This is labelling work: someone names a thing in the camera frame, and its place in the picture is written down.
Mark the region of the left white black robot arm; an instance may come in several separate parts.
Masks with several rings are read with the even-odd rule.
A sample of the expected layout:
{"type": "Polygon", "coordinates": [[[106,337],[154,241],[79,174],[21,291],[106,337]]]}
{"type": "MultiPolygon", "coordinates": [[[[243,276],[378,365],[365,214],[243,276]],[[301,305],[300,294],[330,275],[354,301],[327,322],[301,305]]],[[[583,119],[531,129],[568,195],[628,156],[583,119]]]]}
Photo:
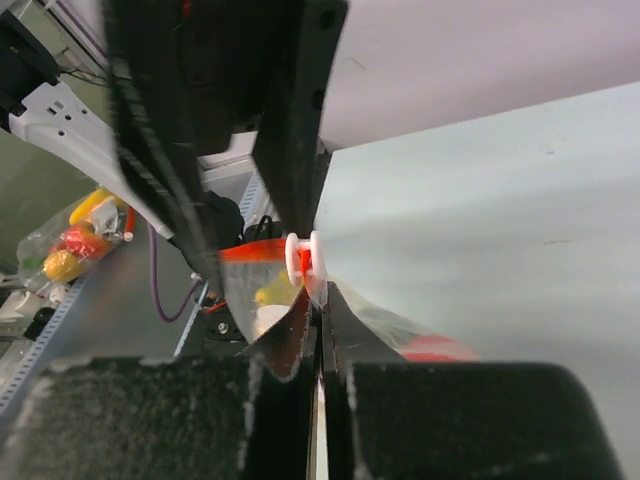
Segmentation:
{"type": "Polygon", "coordinates": [[[63,81],[54,56],[1,5],[1,126],[68,162],[148,220],[215,289],[235,237],[214,216],[202,157],[252,132],[254,164],[284,229],[314,227],[328,166],[319,149],[345,1],[97,1],[91,31],[51,5],[95,65],[102,121],[63,81]]]}

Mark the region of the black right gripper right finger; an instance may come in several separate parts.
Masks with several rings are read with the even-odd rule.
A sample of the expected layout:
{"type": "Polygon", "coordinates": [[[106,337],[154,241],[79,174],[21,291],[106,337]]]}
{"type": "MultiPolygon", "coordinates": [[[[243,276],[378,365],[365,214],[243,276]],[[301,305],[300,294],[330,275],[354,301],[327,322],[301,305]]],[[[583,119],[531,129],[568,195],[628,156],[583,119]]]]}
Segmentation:
{"type": "Polygon", "coordinates": [[[394,390],[407,365],[365,326],[331,282],[321,317],[331,479],[413,479],[415,447],[394,390]]]}

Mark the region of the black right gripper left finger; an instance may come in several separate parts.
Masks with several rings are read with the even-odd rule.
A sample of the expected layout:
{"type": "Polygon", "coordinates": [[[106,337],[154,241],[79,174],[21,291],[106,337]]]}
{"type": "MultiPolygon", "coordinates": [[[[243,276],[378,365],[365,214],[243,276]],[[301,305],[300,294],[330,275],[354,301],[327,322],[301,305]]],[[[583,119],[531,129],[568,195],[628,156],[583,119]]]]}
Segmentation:
{"type": "Polygon", "coordinates": [[[308,295],[243,352],[240,479],[307,479],[313,465],[317,328],[308,295]]]}

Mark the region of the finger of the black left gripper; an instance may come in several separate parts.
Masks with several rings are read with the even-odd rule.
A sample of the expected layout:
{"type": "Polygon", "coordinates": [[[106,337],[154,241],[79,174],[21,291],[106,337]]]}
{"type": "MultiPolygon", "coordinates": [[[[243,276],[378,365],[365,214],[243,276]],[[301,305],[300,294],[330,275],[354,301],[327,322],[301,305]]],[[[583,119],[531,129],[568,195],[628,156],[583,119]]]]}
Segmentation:
{"type": "Polygon", "coordinates": [[[319,201],[319,129],[346,1],[289,1],[252,156],[284,230],[305,238],[319,201]]]}
{"type": "Polygon", "coordinates": [[[106,1],[102,13],[116,156],[126,183],[169,227],[193,271],[221,295],[219,237],[201,182],[171,7],[106,1]]]}

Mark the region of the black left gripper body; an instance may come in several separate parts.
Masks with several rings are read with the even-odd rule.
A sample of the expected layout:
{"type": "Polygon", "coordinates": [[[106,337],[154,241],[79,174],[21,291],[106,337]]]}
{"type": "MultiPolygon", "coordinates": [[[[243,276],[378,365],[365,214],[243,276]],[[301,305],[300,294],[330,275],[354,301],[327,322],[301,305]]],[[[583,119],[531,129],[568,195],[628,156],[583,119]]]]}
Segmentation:
{"type": "Polygon", "coordinates": [[[128,147],[210,155],[256,129],[300,11],[298,1],[128,2],[128,147]]]}

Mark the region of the clear zip top bag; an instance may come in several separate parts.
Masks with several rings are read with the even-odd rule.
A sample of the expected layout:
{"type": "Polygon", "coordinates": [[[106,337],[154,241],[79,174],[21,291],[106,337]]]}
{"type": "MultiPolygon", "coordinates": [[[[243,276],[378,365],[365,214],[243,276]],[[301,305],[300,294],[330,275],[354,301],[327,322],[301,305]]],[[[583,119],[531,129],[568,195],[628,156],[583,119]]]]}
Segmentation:
{"type": "Polygon", "coordinates": [[[305,293],[324,307],[335,286],[347,311],[386,345],[410,361],[476,361],[462,343],[385,310],[326,272],[316,231],[307,240],[295,234],[258,240],[219,252],[224,300],[244,339],[253,343],[276,325],[305,293]]]}

